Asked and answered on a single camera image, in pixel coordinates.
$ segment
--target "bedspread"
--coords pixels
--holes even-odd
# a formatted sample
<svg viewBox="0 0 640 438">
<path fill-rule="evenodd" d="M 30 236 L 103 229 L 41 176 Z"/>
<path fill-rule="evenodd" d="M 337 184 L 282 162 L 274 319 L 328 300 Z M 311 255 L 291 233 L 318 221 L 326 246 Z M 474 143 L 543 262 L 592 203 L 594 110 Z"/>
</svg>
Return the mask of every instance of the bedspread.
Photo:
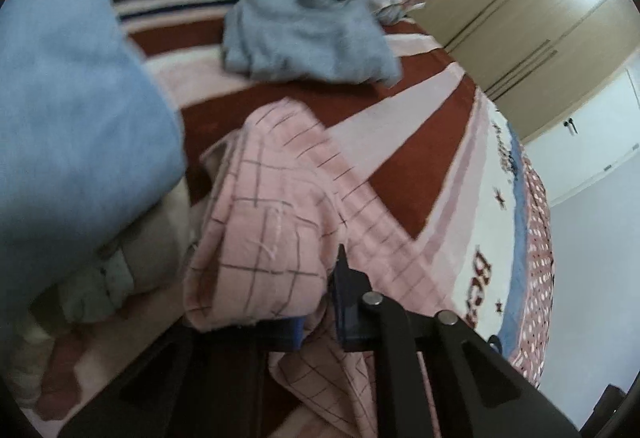
<svg viewBox="0 0 640 438">
<path fill-rule="evenodd" d="M 220 43 L 222 17 L 234 1 L 116 3 L 124 28 L 148 57 L 148 69 L 181 108 L 192 203 L 210 189 L 199 157 L 211 144 L 240 128 L 261 106 L 287 97 L 305 104 L 348 163 L 335 180 L 360 178 L 344 192 L 350 215 L 358 218 L 348 233 L 351 266 L 366 271 L 375 289 L 406 309 L 432 315 L 448 306 L 483 338 L 498 336 L 504 356 L 537 385 L 552 304 L 549 213 L 544 187 L 507 120 L 411 20 L 385 27 L 404 75 L 390 89 L 313 81 L 262 84 L 229 75 L 222 70 Z M 435 285 L 430 295 L 422 288 L 425 281 Z M 145 333 L 148 342 L 181 313 L 180 307 L 166 304 L 167 299 L 177 303 L 178 296 L 163 295 L 161 314 Z M 312 341 L 331 331 L 330 313 Z M 143 320 L 142 315 L 135 318 Z M 114 334 L 118 325 L 127 324 L 132 323 L 116 321 L 105 331 Z M 90 347 L 76 368 L 84 402 L 143 346 L 139 341 L 123 350 L 126 343 L 96 339 L 100 345 Z M 109 356 L 110 346 L 119 358 L 105 368 L 100 361 Z M 274 358 L 272 374 L 325 420 L 349 434 L 373 436 L 371 389 L 353 398 L 349 375 L 324 373 L 343 358 L 336 346 L 326 346 L 321 363 L 311 365 L 305 364 L 304 350 Z M 353 360 L 353 371 L 372 374 L 369 359 Z M 298 376 L 283 374 L 283 364 L 300 368 L 305 378 L 296 381 Z M 311 396 L 305 391 L 309 377 L 330 389 Z M 327 393 L 330 401 L 323 398 Z M 62 425 L 30 417 L 41 432 L 49 429 L 44 436 L 55 436 L 54 428 Z"/>
</svg>

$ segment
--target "white wall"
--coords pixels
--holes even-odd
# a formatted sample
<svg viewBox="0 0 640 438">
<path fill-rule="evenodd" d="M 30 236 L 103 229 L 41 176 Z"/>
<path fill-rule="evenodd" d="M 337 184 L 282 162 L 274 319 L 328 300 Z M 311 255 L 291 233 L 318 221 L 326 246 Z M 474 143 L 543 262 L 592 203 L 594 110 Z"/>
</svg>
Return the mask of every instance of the white wall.
<svg viewBox="0 0 640 438">
<path fill-rule="evenodd" d="M 540 389 L 578 426 L 640 370 L 640 155 L 551 209 L 554 305 Z"/>
</svg>

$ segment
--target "pink checkered cloth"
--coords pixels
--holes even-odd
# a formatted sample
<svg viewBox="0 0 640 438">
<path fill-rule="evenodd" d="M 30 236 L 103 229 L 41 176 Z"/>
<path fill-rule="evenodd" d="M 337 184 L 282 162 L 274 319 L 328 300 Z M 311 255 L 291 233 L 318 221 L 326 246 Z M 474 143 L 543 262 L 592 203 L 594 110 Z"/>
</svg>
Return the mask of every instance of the pink checkered cloth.
<svg viewBox="0 0 640 438">
<path fill-rule="evenodd" d="M 302 104 L 256 110 L 204 154 L 211 160 L 203 236 L 184 280 L 188 319 L 209 330 L 310 314 L 302 349 L 271 354 L 271 374 L 326 422 L 374 438 L 372 354 L 340 348 L 327 277 L 344 242 L 375 290 L 425 315 L 452 309 L 424 253 Z"/>
</svg>

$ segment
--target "metal screw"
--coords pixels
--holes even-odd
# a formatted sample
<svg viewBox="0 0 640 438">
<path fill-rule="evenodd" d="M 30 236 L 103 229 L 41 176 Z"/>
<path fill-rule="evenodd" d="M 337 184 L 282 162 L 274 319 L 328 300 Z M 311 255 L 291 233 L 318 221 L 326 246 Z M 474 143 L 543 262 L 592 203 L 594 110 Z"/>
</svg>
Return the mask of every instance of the metal screw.
<svg viewBox="0 0 640 438">
<path fill-rule="evenodd" d="M 362 295 L 362 300 L 369 306 L 378 306 L 382 303 L 384 296 L 380 292 L 368 291 Z"/>
<path fill-rule="evenodd" d="M 438 320 L 447 326 L 453 326 L 458 322 L 458 316 L 451 310 L 443 310 L 438 314 Z"/>
</svg>

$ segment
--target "blue fabric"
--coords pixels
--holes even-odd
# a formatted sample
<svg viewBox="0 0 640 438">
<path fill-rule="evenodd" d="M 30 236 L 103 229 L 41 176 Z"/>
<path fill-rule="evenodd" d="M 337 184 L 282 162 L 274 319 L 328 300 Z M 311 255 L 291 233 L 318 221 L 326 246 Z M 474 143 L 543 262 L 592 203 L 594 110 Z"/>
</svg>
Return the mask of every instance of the blue fabric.
<svg viewBox="0 0 640 438">
<path fill-rule="evenodd" d="M 223 47 L 226 70 L 259 81 L 393 86 L 402 76 L 368 0 L 240 0 Z"/>
<path fill-rule="evenodd" d="M 0 349 L 9 322 L 184 174 L 182 127 L 110 0 L 0 9 Z"/>
<path fill-rule="evenodd" d="M 513 194 L 516 200 L 514 212 L 513 265 L 509 296 L 502 317 L 498 339 L 502 343 L 502 355 L 510 358 L 520 340 L 519 331 L 527 294 L 527 184 L 524 180 L 520 142 L 513 127 L 511 134 L 511 161 L 515 167 Z"/>
</svg>

